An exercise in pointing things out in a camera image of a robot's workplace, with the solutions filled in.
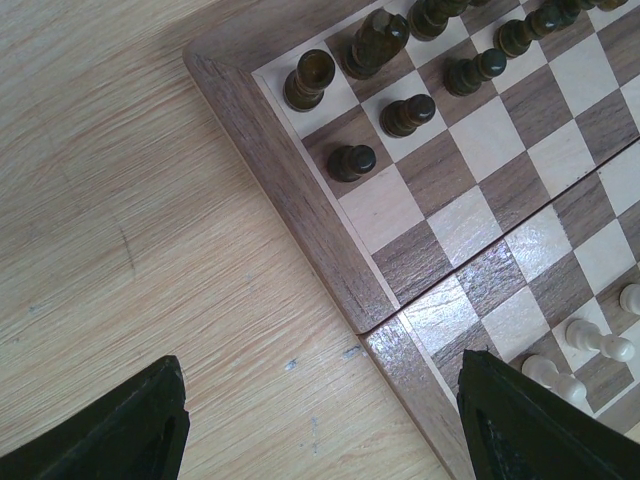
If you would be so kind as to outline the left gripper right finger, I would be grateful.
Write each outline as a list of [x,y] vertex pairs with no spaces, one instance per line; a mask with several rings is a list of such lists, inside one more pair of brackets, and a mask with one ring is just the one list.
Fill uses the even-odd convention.
[[466,350],[458,409],[478,479],[637,479],[639,444],[488,351]]

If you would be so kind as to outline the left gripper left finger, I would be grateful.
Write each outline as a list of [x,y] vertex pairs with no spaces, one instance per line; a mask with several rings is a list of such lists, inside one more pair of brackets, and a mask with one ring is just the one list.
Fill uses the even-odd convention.
[[1,457],[3,479],[176,479],[190,428],[179,360],[163,356]]

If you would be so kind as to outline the wooden chess board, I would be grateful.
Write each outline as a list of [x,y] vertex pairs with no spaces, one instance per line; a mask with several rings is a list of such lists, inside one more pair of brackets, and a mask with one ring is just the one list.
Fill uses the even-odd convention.
[[[532,355],[581,381],[577,406],[627,433],[639,425],[639,5],[580,1],[576,21],[507,58],[475,93],[447,92],[458,59],[544,1],[468,1],[431,41],[373,77],[342,65],[368,14],[415,1],[261,1],[193,40],[184,63],[265,194],[432,451],[470,479],[457,411],[466,350],[522,370]],[[308,112],[283,87],[324,50],[332,83]],[[427,94],[431,121],[394,138],[380,114]],[[329,155],[367,145],[376,166],[330,177]],[[626,363],[566,341],[576,320],[630,340]]]

